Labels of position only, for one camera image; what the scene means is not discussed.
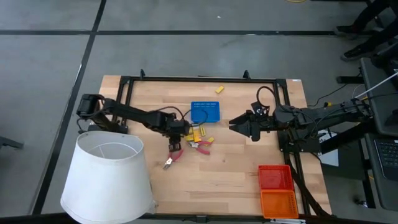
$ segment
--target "black cable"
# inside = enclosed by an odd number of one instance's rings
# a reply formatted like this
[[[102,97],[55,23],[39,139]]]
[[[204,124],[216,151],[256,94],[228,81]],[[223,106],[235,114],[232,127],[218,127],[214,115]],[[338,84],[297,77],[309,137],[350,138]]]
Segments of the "black cable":
[[[183,119],[183,120],[184,120],[184,118],[186,117],[186,115],[187,115],[189,112],[191,112],[191,110],[192,110],[192,109],[189,109],[187,112],[185,112],[185,114],[182,116],[182,119]],[[201,110],[201,111],[205,112],[206,118],[205,118],[202,122],[200,122],[200,123],[198,123],[198,124],[190,124],[191,127],[196,127],[196,126],[202,125],[202,124],[206,123],[207,118],[209,118],[209,114],[207,113],[207,111],[202,110],[202,109],[195,109],[195,110]]]
[[[314,152],[310,152],[313,156],[315,156],[318,160],[319,160],[319,162],[321,162],[322,163],[322,161],[321,161],[321,159],[319,159],[319,157],[314,153]]]
[[[356,105],[347,106],[347,107],[344,107],[344,108],[337,108],[337,109],[333,110],[332,112],[330,112],[330,113],[326,114],[325,116],[323,116],[323,117],[317,122],[317,124],[319,124],[319,123],[320,123],[321,121],[323,121],[325,118],[329,117],[330,115],[332,115],[333,113],[336,113],[336,112],[339,111],[339,110],[345,110],[345,109],[347,109],[347,108],[352,108],[352,107],[356,107]]]
[[[321,99],[323,99],[323,98],[325,98],[325,97],[327,97],[327,96],[330,96],[330,95],[336,93],[337,91],[339,91],[339,90],[341,90],[342,88],[344,88],[346,85],[348,85],[348,83],[347,83],[347,84],[344,84],[342,87],[339,87],[339,88],[336,89],[335,91],[333,91],[333,92],[331,92],[331,93],[329,93],[329,94],[326,94],[325,96],[319,97],[319,98],[317,99],[317,102],[316,102],[314,105],[309,105],[309,106],[316,106],[316,105],[318,105],[318,104],[319,104],[319,101],[320,101]]]
[[[76,120],[76,124],[77,124],[77,126],[79,127],[79,133],[80,133],[80,134],[86,132],[86,131],[83,130],[83,128],[81,128],[80,123],[79,123],[79,121],[81,121],[82,119],[83,119],[83,118],[79,118],[79,119]]]
[[[161,110],[165,110],[165,109],[168,109],[168,108],[172,108],[172,109],[175,109],[175,110],[177,110],[178,111],[178,113],[181,115],[181,117],[183,117],[183,114],[182,114],[182,112],[181,112],[181,110],[180,109],[178,109],[177,107],[175,107],[175,106],[165,106],[165,107],[163,107],[163,108],[159,108],[159,109],[156,109],[156,110],[152,110],[152,111],[144,111],[144,112],[131,112],[130,110],[128,110],[127,108],[119,108],[120,110],[124,110],[124,111],[128,111],[129,113],[133,113],[133,114],[141,114],[141,115],[143,115],[143,114],[151,114],[151,113],[155,113],[155,112],[157,112],[157,111],[161,111]]]
[[[261,105],[261,106],[263,106],[263,107],[267,107],[266,105],[263,105],[262,103],[261,103],[261,101],[260,101],[260,91],[263,89],[263,88],[266,88],[267,90],[269,90],[271,93],[272,93],[272,95],[274,96],[274,99],[275,99],[275,101],[276,101],[276,104],[278,105],[278,106],[280,106],[280,103],[276,100],[276,96],[275,96],[275,93],[274,93],[274,91],[271,89],[271,88],[269,88],[268,86],[262,86],[262,87],[260,87],[258,90],[257,90],[257,93],[256,93],[256,98],[257,98],[257,102]]]
[[[327,128],[326,130],[328,130],[328,134],[329,134],[329,136],[330,136],[331,138],[333,138],[333,136],[331,135],[330,128]]]
[[[256,99],[257,99],[257,102],[258,102],[261,106],[263,106],[263,107],[265,107],[265,108],[267,107],[266,105],[263,105],[263,104],[260,102],[260,91],[261,91],[263,88],[266,88],[267,90],[269,90],[269,91],[272,93],[272,95],[273,95],[274,98],[275,98],[276,104],[277,104],[282,110],[284,110],[285,112],[288,112],[288,113],[292,113],[292,112],[293,112],[292,110],[289,111],[289,110],[287,110],[286,108],[284,108],[284,107],[280,104],[280,102],[278,102],[278,101],[276,100],[275,92],[274,92],[271,88],[269,88],[268,86],[262,86],[262,87],[260,87],[260,88],[257,90]],[[315,124],[315,128],[318,130],[318,124],[317,124],[317,122],[316,122],[310,115],[304,113],[303,111],[299,111],[299,110],[297,110],[296,112],[298,112],[298,113],[300,113],[300,114],[302,114],[302,115],[304,115],[304,116],[310,118],[310,120]]]

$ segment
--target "red-handled pliers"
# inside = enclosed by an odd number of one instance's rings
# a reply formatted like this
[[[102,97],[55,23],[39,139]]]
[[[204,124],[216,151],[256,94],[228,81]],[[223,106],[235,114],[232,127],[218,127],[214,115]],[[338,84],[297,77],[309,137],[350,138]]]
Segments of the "red-handled pliers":
[[[204,154],[204,155],[210,155],[210,151],[204,150],[202,149],[201,145],[206,145],[209,146],[211,144],[211,142],[206,142],[206,141],[200,141],[200,142],[193,142],[190,141],[189,144],[191,145],[191,147],[194,147],[195,149],[197,149],[198,152]]]
[[[173,162],[175,162],[177,159],[179,159],[182,155],[182,149],[179,150],[178,152],[169,152],[169,158],[166,160],[163,166],[163,170],[167,170]]]

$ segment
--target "wire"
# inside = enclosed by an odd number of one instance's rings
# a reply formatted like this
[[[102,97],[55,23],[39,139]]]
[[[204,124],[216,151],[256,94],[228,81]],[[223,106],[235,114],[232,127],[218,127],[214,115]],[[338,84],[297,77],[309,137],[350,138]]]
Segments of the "wire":
[[[324,117],[322,117],[322,118],[317,122],[317,124],[319,124],[319,123],[320,123],[321,121],[323,121],[325,118],[329,117],[330,115],[332,115],[333,113],[336,113],[336,112],[339,111],[339,110],[345,110],[345,109],[347,109],[347,108],[352,108],[352,107],[356,107],[356,105],[347,106],[347,107],[344,107],[344,108],[337,108],[337,109],[333,110],[332,112],[326,114]]]
[[[394,95],[394,94],[398,94],[398,91],[395,92],[395,93],[388,93],[388,94],[381,94],[381,95],[376,95],[376,96],[371,96],[371,97],[365,97],[361,101],[375,99],[375,98],[382,97],[382,96],[391,96],[391,95]]]
[[[360,86],[363,86],[363,85],[365,85],[365,84],[360,84],[360,85],[357,85],[357,86],[355,87],[355,89],[354,89],[354,91],[353,91],[353,94],[351,95],[351,99],[354,98],[356,89],[357,89],[358,87],[360,87]]]
[[[333,91],[333,92],[331,92],[331,93],[329,93],[329,94],[326,94],[325,96],[319,97],[319,98],[317,99],[317,102],[316,102],[314,105],[309,105],[309,106],[316,106],[316,105],[318,105],[318,104],[319,104],[319,101],[320,101],[321,99],[323,99],[323,98],[325,98],[325,97],[327,97],[327,96],[330,96],[330,95],[336,93],[337,91],[341,90],[342,88],[346,87],[347,85],[348,85],[348,83],[347,83],[347,84],[344,84],[342,87],[338,88],[337,90],[335,90],[335,91]]]
[[[271,90],[271,88],[269,88],[268,86],[262,86],[262,87],[260,87],[260,88],[257,90],[257,93],[256,93],[257,102],[258,102],[261,106],[263,106],[263,107],[265,107],[265,108],[267,107],[266,105],[263,105],[263,104],[261,103],[261,101],[260,101],[260,91],[261,91],[263,88],[266,88],[267,90],[269,90],[269,91],[272,93],[272,95],[274,96],[274,99],[275,99],[275,101],[276,101],[276,104],[277,104],[278,106],[280,106],[280,102],[277,100],[276,95],[275,95],[275,92],[274,92],[273,90]]]
[[[311,153],[311,155],[315,156],[319,160],[319,162],[322,163],[321,159],[314,152],[310,152],[310,153]]]
[[[395,77],[396,75],[398,75],[398,72],[395,73],[395,74],[393,74],[393,75],[391,75],[390,77],[387,77],[386,79],[384,79],[383,81],[381,81],[381,82],[379,82],[377,85],[375,85],[374,87],[372,87],[372,88],[366,90],[365,92],[359,94],[358,96],[355,96],[355,98],[359,98],[360,96],[369,93],[370,91],[372,91],[373,89],[377,88],[379,85],[385,83],[386,81],[390,80],[391,78]]]
[[[280,104],[280,102],[279,102],[279,101],[277,100],[277,98],[276,98],[275,92],[274,92],[271,88],[269,88],[268,86],[262,86],[262,87],[260,87],[260,88],[257,90],[256,99],[257,99],[257,102],[258,102],[261,106],[267,108],[266,105],[263,105],[263,104],[260,102],[260,91],[261,91],[263,88],[269,90],[269,91],[272,93],[272,95],[273,95],[274,98],[275,98],[276,104],[277,104],[283,111],[288,112],[288,113],[292,113],[292,112],[293,112],[292,110],[289,111],[288,109],[284,108],[284,107]],[[296,112],[298,112],[298,113],[300,113],[300,114],[302,114],[302,115],[304,115],[304,116],[310,118],[310,120],[315,124],[315,127],[314,127],[314,128],[316,128],[316,129],[317,129],[317,132],[318,132],[318,124],[317,124],[317,122],[316,122],[310,115],[304,113],[303,111],[299,111],[299,110],[297,110]]]
[[[177,110],[178,113],[180,113],[182,120],[184,120],[184,115],[182,114],[181,110],[176,108],[175,106],[165,106],[163,108],[160,108],[160,109],[157,109],[154,111],[148,111],[147,113],[155,113],[156,111],[161,111],[161,110],[168,109],[168,108],[173,108],[173,109]]]
[[[79,121],[81,121],[83,118],[79,118],[76,120],[76,124],[79,127],[79,133],[82,134],[84,132],[86,132],[85,130],[83,130],[83,128],[81,128]]]
[[[192,109],[189,109],[187,112],[185,112],[185,114],[182,116],[182,119],[183,119],[183,120],[184,120],[184,118],[186,117],[186,115],[187,115],[189,112],[191,112],[191,110],[192,110]],[[198,123],[198,124],[190,124],[191,127],[196,127],[196,126],[199,126],[199,125],[202,125],[202,124],[206,123],[207,118],[209,117],[209,114],[207,113],[207,111],[202,110],[202,109],[195,109],[195,110],[201,110],[201,111],[205,112],[206,118],[205,118],[202,122],[200,122],[200,123]]]

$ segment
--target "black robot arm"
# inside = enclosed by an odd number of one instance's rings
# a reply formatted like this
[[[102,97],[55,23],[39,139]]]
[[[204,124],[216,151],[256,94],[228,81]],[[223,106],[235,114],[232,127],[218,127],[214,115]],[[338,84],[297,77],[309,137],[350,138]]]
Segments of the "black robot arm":
[[[259,102],[252,103],[252,109],[229,121],[232,124],[229,128],[253,141],[260,140],[261,131],[288,131],[290,143],[296,143],[316,135],[319,129],[346,121],[361,122],[373,116],[369,105],[357,99],[315,109],[277,105],[272,116],[269,116],[269,106]]]
[[[175,113],[165,113],[159,110],[143,111],[98,94],[84,94],[76,113],[81,119],[92,120],[99,127],[98,129],[115,133],[126,134],[127,127],[110,121],[106,115],[111,114],[142,123],[146,128],[169,139],[170,152],[181,150],[181,137],[186,136],[190,129],[189,122],[184,119],[177,120]]]

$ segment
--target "blue container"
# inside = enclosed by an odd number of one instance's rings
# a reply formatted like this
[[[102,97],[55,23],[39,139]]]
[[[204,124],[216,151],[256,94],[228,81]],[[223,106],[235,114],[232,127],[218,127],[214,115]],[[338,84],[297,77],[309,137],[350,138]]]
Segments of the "blue container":
[[[191,102],[191,120],[194,123],[215,123],[220,120],[220,103],[218,101]]]

